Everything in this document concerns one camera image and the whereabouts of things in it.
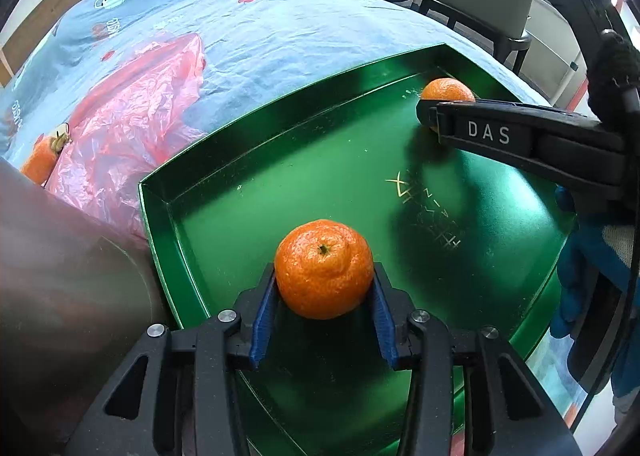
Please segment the right white blue gloved hand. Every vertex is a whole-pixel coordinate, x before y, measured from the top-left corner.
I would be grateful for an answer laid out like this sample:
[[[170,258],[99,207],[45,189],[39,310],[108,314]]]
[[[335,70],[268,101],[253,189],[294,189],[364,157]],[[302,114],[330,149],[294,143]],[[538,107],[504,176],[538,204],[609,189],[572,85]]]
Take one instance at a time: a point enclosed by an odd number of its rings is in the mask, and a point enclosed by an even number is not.
[[[582,389],[597,393],[609,382],[616,398],[639,389],[638,295],[620,347],[611,353],[638,244],[634,235],[632,225],[602,224],[579,216],[556,267],[561,301],[550,334],[574,339],[567,367]]]

